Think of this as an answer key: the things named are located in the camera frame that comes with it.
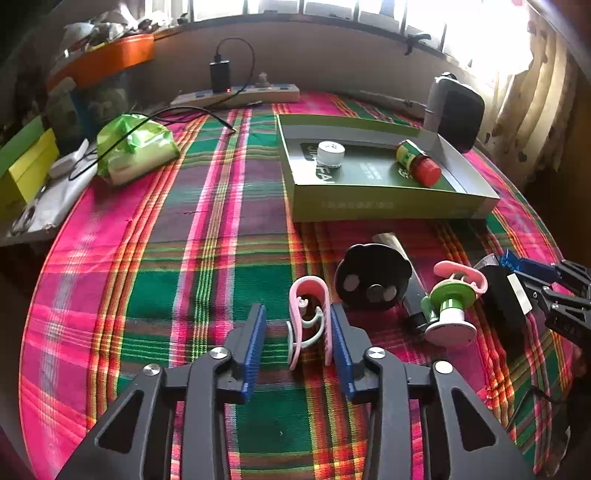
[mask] window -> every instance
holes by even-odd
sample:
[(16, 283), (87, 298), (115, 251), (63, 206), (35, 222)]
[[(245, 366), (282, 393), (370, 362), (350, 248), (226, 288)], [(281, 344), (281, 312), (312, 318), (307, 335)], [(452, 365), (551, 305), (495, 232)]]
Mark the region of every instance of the window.
[(523, 0), (144, 0), (145, 12), (175, 19), (193, 8), (195, 21), (274, 12), (341, 18), (352, 24), (414, 35), (491, 83), (497, 72), (517, 73), (531, 61)]

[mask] table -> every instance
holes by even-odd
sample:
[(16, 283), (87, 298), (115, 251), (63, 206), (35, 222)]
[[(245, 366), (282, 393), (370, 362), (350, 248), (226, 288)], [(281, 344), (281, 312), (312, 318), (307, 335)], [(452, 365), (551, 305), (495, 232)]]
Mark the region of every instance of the table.
[[(560, 257), (522, 195), (477, 152), (466, 155), (501, 197), (484, 221), (380, 220), (294, 224), (275, 139), (274, 113), (322, 113), (405, 120), (335, 95), (304, 93), (297, 104), (232, 110), (229, 136), (211, 119), (173, 125), (182, 156), (112, 190), (95, 179), (59, 233), (38, 282), (21, 354), (20, 407), (25, 442), (39, 480), (53, 479), (97, 417), (143, 365), (190, 362), (222, 343), (252, 302), (268, 310), (268, 333), (254, 395), (228, 406), (233, 478), (361, 478), (366, 420), (342, 397), (320, 346), (301, 369), (286, 365), (287, 293), (302, 275), (332, 288), (346, 248), (394, 231), (426, 288), (433, 265), (474, 264), (513, 248), (540, 261)], [(528, 315), (525, 354), (508, 364), (478, 301), (467, 312), (478, 339), (442, 351), (407, 334), (394, 308), (357, 316), (374, 345), (423, 364), (447, 355), (506, 424), (529, 385), (555, 397), (571, 386), (573, 346)], [(530, 398), (511, 436), (533, 470), (556, 449), (564, 423)], [(420, 424), (413, 414), (413, 473), (422, 478)], [(175, 436), (178, 444), (178, 432)], [(173, 451), (178, 475), (179, 449)]]

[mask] orange shelf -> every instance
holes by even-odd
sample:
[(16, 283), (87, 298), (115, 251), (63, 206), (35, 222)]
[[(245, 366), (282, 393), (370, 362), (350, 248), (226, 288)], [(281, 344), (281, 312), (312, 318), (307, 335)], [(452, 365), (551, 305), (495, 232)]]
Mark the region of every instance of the orange shelf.
[(47, 91), (66, 77), (78, 88), (87, 88), (121, 70), (154, 58), (154, 35), (140, 34), (120, 38), (96, 50), (88, 51), (63, 67), (47, 81)]

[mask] scissors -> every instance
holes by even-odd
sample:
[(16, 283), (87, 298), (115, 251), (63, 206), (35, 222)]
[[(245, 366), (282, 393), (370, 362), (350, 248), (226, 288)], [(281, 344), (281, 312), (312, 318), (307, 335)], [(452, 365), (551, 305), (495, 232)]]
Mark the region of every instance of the scissors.
[(47, 190), (49, 185), (50, 179), (48, 178), (47, 181), (43, 184), (43, 187), (37, 192), (35, 198), (31, 200), (19, 217), (14, 220), (12, 226), (10, 228), (10, 234), (12, 236), (20, 235), (21, 233), (27, 232), (31, 225), (33, 224), (33, 220), (35, 219), (35, 214), (37, 213), (37, 205), (39, 204), (39, 199)]

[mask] black round lid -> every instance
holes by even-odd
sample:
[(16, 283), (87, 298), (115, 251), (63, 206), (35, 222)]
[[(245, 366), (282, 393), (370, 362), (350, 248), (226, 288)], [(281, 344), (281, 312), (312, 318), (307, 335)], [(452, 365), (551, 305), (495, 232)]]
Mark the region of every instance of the black round lid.
[(411, 264), (382, 244), (357, 244), (345, 252), (335, 274), (340, 299), (359, 310), (388, 310), (404, 296)]

